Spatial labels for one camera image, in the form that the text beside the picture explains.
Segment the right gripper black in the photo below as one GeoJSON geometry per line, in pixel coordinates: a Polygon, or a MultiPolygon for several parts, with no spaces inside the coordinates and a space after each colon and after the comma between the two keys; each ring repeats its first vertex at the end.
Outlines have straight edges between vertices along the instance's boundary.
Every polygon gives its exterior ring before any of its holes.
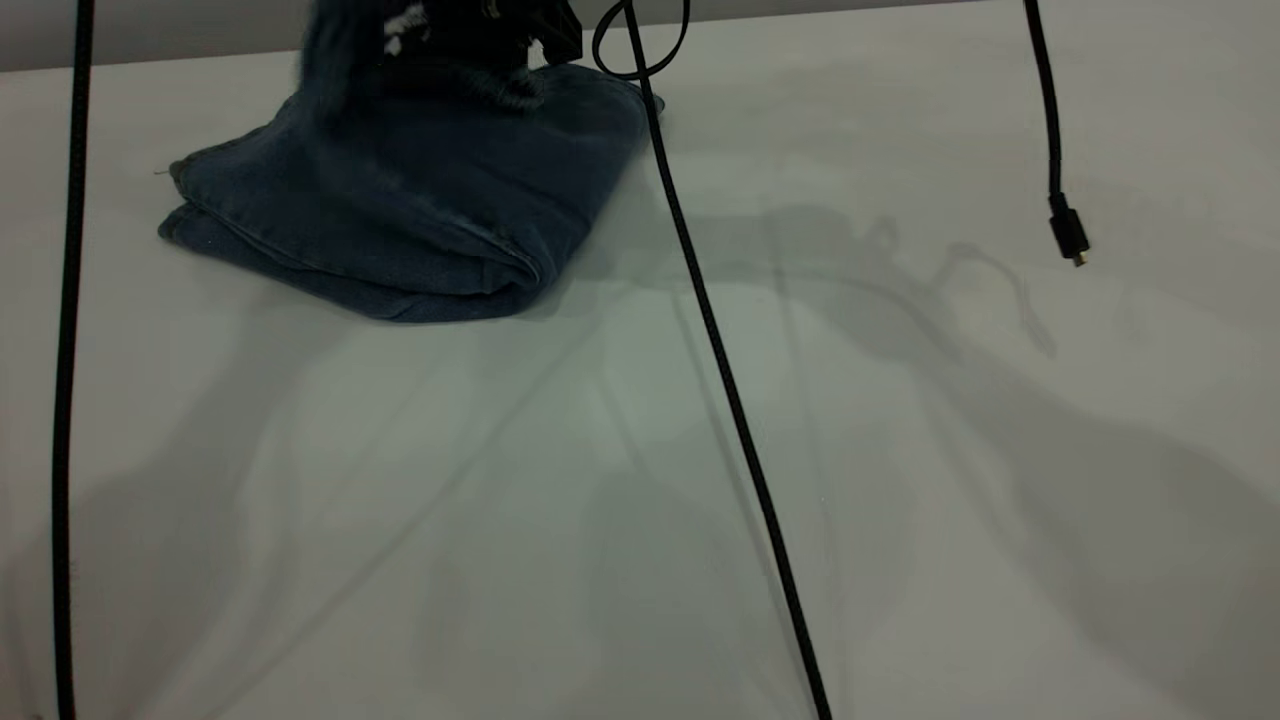
{"type": "Polygon", "coordinates": [[[532,41],[549,65],[584,58],[570,1],[384,1],[378,82],[388,94],[535,108],[532,41]]]}

